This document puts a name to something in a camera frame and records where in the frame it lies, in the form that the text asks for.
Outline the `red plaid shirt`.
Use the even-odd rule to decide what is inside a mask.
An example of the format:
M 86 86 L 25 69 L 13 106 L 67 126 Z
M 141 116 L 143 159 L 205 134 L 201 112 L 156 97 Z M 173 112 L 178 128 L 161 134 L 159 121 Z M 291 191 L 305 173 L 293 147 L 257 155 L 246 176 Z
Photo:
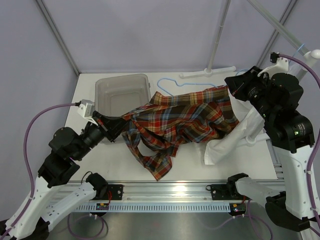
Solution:
M 156 181 L 172 169 L 180 145 L 223 139 L 239 124 L 225 85 L 176 96 L 156 92 L 121 118 L 128 122 L 121 133 L 126 146 Z

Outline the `light blue wire hanger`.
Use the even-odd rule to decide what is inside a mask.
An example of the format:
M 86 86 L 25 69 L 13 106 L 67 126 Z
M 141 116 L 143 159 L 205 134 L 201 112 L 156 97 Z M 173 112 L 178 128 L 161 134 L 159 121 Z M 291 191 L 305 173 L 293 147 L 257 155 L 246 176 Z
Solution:
M 217 86 L 212 84 L 212 83 L 205 83 L 205 82 L 185 82 L 185 83 L 178 83 L 175 79 L 173 78 L 168 78 L 168 77 L 163 77 L 160 78 L 157 82 L 156 85 L 157 87 L 162 90 L 163 92 L 167 93 L 170 96 L 173 96 L 173 94 L 171 94 L 168 90 L 166 90 L 165 88 L 163 88 L 161 86 L 161 81 L 170 81 L 173 82 L 177 87 L 184 87 L 184 86 L 210 86 L 210 87 L 214 87 L 216 88 Z

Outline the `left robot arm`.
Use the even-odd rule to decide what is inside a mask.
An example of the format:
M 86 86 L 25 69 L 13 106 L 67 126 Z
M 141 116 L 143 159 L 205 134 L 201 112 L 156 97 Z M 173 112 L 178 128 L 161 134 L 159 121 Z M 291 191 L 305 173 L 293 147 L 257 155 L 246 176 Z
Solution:
M 113 142 L 128 122 L 120 117 L 104 116 L 93 112 L 81 134 L 70 127 L 58 129 L 49 142 L 51 153 L 38 170 L 30 194 L 16 213 L 0 223 L 0 238 L 12 240 L 45 240 L 54 227 L 73 209 L 90 200 L 120 200 L 119 185 L 108 186 L 98 173 L 90 174 L 74 192 L 53 206 L 53 197 L 80 168 L 82 160 L 104 138 Z

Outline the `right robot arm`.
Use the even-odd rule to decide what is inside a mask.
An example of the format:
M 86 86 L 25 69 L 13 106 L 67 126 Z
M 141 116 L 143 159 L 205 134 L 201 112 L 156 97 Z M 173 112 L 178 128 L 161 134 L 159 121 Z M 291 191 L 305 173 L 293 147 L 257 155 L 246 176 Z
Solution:
M 309 158 L 315 145 L 310 120 L 297 111 L 303 88 L 288 73 L 269 74 L 252 67 L 247 72 L 225 79 L 230 93 L 248 101 L 264 121 L 264 129 L 281 158 L 285 190 L 276 191 L 239 173 L 228 178 L 226 192 L 233 199 L 241 195 L 265 208 L 277 226 L 301 232 L 319 217 L 320 200 L 310 188 L 312 167 Z

